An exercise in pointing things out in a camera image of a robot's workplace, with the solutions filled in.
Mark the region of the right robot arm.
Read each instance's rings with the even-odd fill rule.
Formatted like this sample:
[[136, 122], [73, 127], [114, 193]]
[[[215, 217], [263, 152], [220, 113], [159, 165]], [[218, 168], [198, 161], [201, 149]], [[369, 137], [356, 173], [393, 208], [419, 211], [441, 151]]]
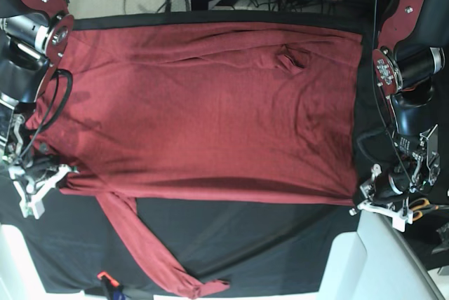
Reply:
[[[34, 149], [36, 137], [59, 117], [72, 91], [73, 76], [59, 64], [74, 26], [69, 0], [1, 0], [1, 162], [20, 196], [24, 217], [39, 219], [43, 198], [74, 166]], [[26, 122], [51, 80], [65, 77], [57, 109], [48, 108], [37, 128]]]

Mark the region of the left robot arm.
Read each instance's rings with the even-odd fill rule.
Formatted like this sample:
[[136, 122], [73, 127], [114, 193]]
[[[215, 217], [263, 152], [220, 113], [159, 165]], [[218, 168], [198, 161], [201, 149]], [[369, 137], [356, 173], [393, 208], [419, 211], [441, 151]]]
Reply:
[[430, 191], [441, 171], [433, 77], [448, 63], [448, 5], [391, 0], [375, 23], [373, 90], [396, 157], [372, 166], [351, 214], [380, 214], [404, 231], [422, 216], [410, 195]]

